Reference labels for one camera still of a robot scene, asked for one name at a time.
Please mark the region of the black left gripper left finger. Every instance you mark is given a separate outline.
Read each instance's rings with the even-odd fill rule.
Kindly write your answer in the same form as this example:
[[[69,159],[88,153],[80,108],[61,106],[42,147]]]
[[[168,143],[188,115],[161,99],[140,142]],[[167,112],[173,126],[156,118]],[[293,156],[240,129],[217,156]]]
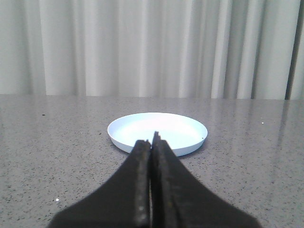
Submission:
[[[138,140],[131,153],[101,187],[57,213],[50,228],[148,228],[151,145]]]

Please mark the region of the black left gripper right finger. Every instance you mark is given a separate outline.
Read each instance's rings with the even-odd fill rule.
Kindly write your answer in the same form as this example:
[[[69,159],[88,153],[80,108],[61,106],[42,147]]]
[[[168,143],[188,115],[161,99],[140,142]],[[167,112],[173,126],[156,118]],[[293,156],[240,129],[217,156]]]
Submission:
[[[253,216],[201,184],[155,132],[151,150],[152,227],[259,228]]]

